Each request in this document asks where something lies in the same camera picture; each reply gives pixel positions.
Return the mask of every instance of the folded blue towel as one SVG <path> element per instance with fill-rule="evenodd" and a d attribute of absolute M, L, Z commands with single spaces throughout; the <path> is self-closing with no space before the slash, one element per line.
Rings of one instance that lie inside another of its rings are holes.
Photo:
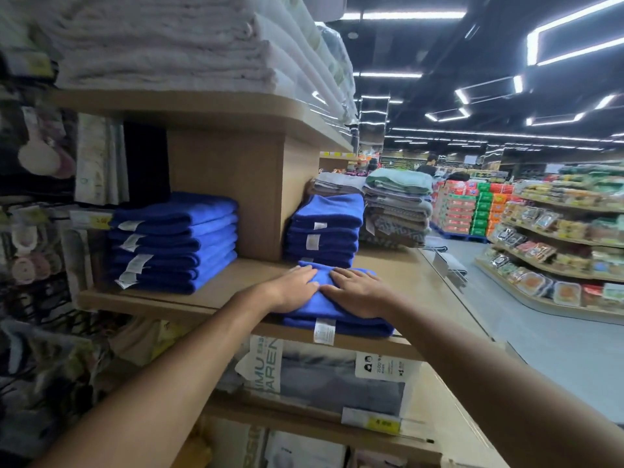
<path fill-rule="evenodd" d="M 125 250 L 115 250 L 112 256 L 114 265 L 127 266 L 128 263 L 137 254 L 153 254 L 147 263 L 146 268 L 166 268 L 171 271 L 184 271 L 194 267 L 202 266 L 207 261 L 215 259 L 216 256 L 222 256 L 224 251 L 232 251 L 236 247 L 236 236 L 230 237 L 227 241 L 211 246 L 204 246 L 195 253 L 186 254 L 170 254 L 170 253 L 131 253 Z M 167 248 L 154 248 L 155 251 L 170 251 Z"/>
<path fill-rule="evenodd" d="M 360 194 L 322 197 L 313 195 L 307 204 L 294 212 L 291 226 L 316 228 L 315 223 L 327 227 L 359 228 L 364 216 L 364 198 Z"/>
<path fill-rule="evenodd" d="M 172 192 L 165 203 L 135 210 L 116 209 L 110 227 L 117 228 L 126 221 L 140 221 L 134 231 L 141 235 L 175 235 L 190 229 L 192 236 L 199 236 L 208 233 L 207 227 L 211 227 L 202 226 L 204 223 L 233 214 L 237 208 L 238 203 L 227 197 Z"/>
<path fill-rule="evenodd" d="M 330 266 L 330 267 L 342 267 L 344 269 L 348 269 L 353 264 L 354 256 L 348 256 L 347 258 L 341 258 L 341 256 L 336 256 L 336 253 L 320 253 L 321 256 L 312 257 L 307 254 L 301 253 L 289 253 L 287 251 L 284 252 L 283 259 L 284 261 L 291 261 L 293 263 L 299 262 L 303 258 L 306 258 L 308 261 L 313 259 L 314 263 L 319 263 L 322 265 Z"/>
<path fill-rule="evenodd" d="M 288 233 L 305 233 L 306 235 L 318 234 L 318 235 L 336 235 L 342 238 L 351 237 L 353 241 L 357 241 L 359 238 L 359 227 L 356 228 L 341 228 L 341 227 L 327 227 L 314 229 L 314 227 L 294 227 L 288 228 Z"/>
<path fill-rule="evenodd" d="M 237 215 L 228 215 L 223 218 L 219 218 L 218 220 L 207 221 L 206 223 L 202 223 L 201 225 L 197 225 L 198 227 L 204 227 L 210 225 L 210 227 L 215 227 L 214 229 L 208 230 L 206 233 L 201 235 L 195 235 L 193 228 L 188 228 L 184 233 L 178 233 L 176 235 L 163 235 L 163 236 L 149 236 L 144 235 L 141 238 L 137 239 L 137 244 L 139 248 L 141 246 L 149 246 L 154 248 L 183 248 L 184 251 L 181 253 L 193 253 L 200 249 L 201 246 L 219 243 L 223 240 L 223 238 L 235 235 L 237 226 L 234 225 L 238 221 Z M 112 229 L 109 231 L 109 239 L 113 243 L 113 247 L 120 246 L 125 243 L 125 241 L 135 233 L 131 231 L 122 231 L 120 229 Z M 147 253 L 147 251 L 139 251 L 136 249 L 138 253 Z"/>
<path fill-rule="evenodd" d="M 312 282 L 319 284 L 333 284 L 330 277 L 329 266 L 319 265 L 317 263 L 307 263 L 300 261 L 300 266 L 311 265 L 318 269 L 318 272 L 312 278 Z M 338 304 L 333 303 L 320 292 L 317 292 L 307 302 L 306 305 L 291 313 L 284 315 L 284 323 L 289 326 L 301 328 L 313 328 L 315 319 L 326 318 L 336 320 L 336 332 L 349 335 L 370 335 L 370 336 L 390 336 L 394 333 L 394 327 L 381 318 L 363 319 L 348 313 Z"/>
<path fill-rule="evenodd" d="M 358 248 L 358 240 L 350 235 L 332 235 L 326 233 L 291 233 L 286 234 L 285 249 L 288 251 L 301 250 L 302 256 L 308 251 L 338 251 L 341 254 L 353 254 Z"/>
<path fill-rule="evenodd" d="M 148 269 L 146 269 L 143 273 L 136 275 L 136 280 L 138 282 L 134 284 L 131 289 L 171 292 L 175 294 L 192 294 L 229 266 L 236 258 L 236 251 L 230 251 L 220 258 L 215 258 L 214 261 L 197 268 L 199 272 L 195 279 L 182 277 L 183 273 L 147 272 Z M 124 270 L 124 267 L 114 267 L 109 272 L 111 276 L 116 279 Z"/>

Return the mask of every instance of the ceiling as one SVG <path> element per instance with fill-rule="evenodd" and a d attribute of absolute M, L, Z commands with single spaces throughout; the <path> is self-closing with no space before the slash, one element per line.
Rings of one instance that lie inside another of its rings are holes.
<path fill-rule="evenodd" d="M 347 0 L 347 12 L 450 10 L 466 14 L 462 19 L 340 20 L 328 25 L 341 33 L 355 72 L 423 74 L 421 78 L 356 77 L 356 96 L 389 94 L 393 99 L 403 100 L 402 104 L 389 106 L 386 149 L 411 147 L 407 143 L 395 144 L 394 138 L 387 136 L 435 138 L 443 135 L 438 130 L 518 135 L 444 135 L 451 139 L 587 147 L 596 142 L 523 135 L 624 140 L 623 136 L 611 137 L 624 133 L 624 95 L 616 97 L 607 108 L 594 109 L 605 96 L 624 93 L 624 44 L 527 67 L 526 38 L 537 27 L 602 1 Z M 624 2 L 545 30 L 539 36 L 538 62 L 624 37 L 621 19 L 624 19 Z M 513 83 L 517 75 L 522 76 L 522 93 L 516 93 Z M 463 88 L 501 78 L 505 79 Z M 469 94 L 470 104 L 463 105 L 455 93 L 459 88 Z M 434 122 L 425 116 L 450 110 L 434 117 L 463 117 L 457 110 L 460 107 L 465 107 L 470 116 L 447 122 Z M 571 120 L 579 113 L 585 115 L 577 122 L 526 125 L 527 118 L 534 118 L 534 124 L 551 123 Z M 617 144 L 598 143 L 597 147 L 609 149 Z M 433 140 L 426 149 L 450 150 L 448 141 Z"/>

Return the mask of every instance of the store aisle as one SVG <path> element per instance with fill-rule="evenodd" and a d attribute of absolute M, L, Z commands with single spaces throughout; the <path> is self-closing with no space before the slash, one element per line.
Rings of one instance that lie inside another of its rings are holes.
<path fill-rule="evenodd" d="M 496 338 L 616 423 L 624 422 L 624 326 L 530 309 L 474 265 L 486 244 L 446 240 L 468 270 L 464 295 Z"/>

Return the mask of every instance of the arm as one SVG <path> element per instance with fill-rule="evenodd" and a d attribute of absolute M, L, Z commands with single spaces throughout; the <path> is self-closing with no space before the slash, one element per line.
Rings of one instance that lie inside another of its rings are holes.
<path fill-rule="evenodd" d="M 624 431 L 565 389 L 455 322 L 361 271 L 336 269 L 328 298 L 394 325 L 447 384 L 512 468 L 622 467 Z"/>
<path fill-rule="evenodd" d="M 269 312 L 289 312 L 318 289 L 296 267 L 234 295 L 91 410 L 32 468 L 169 468 L 234 353 Z"/>

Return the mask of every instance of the stack of folded towels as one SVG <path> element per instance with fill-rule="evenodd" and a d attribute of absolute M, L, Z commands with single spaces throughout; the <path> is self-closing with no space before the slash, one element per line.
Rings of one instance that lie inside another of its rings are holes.
<path fill-rule="evenodd" d="M 366 229 L 361 239 L 402 244 L 409 248 L 425 245 L 431 232 L 433 179 L 422 172 L 377 169 L 364 185 Z"/>
<path fill-rule="evenodd" d="M 318 269 L 312 282 L 320 285 L 333 284 L 330 276 L 331 266 L 299 261 L 301 267 L 312 266 Z M 316 319 L 330 319 L 336 321 L 336 333 L 345 335 L 382 336 L 388 337 L 394 333 L 394 327 L 381 318 L 364 319 L 347 312 L 335 302 L 326 298 L 322 292 L 317 292 L 300 309 L 284 315 L 284 325 L 313 329 Z"/>
<path fill-rule="evenodd" d="M 345 72 L 302 0 L 37 0 L 57 86 L 275 93 L 355 123 Z"/>
<path fill-rule="evenodd" d="M 236 201 L 173 192 L 168 202 L 118 209 L 109 274 L 122 288 L 192 294 L 237 254 Z"/>
<path fill-rule="evenodd" d="M 291 217 L 284 259 L 351 267 L 363 215 L 364 198 L 360 194 L 313 195 Z"/>
<path fill-rule="evenodd" d="M 312 179 L 309 194 L 331 197 L 333 195 L 346 195 L 359 193 L 364 195 L 366 177 L 347 176 L 335 172 L 321 172 Z"/>

